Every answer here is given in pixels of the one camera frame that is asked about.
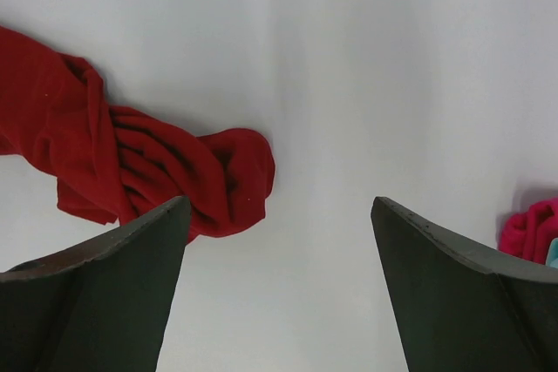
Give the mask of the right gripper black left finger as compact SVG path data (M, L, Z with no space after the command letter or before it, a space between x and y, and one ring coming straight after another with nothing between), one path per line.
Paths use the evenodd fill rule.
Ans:
M177 197L3 272L2 370L156 370L190 219Z

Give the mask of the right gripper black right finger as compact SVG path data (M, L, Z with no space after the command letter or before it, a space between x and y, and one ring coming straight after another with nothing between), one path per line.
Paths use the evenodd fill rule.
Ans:
M371 224L410 371L555 371L557 271L377 197Z

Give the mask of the red t shirt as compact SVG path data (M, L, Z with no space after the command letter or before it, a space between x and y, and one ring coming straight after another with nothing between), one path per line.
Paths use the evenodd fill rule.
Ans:
M127 224L177 197L191 202L189 238L240 233L261 221L276 165L251 129L193 134L105 99L81 57L1 30L1 152L57 181L58 208Z

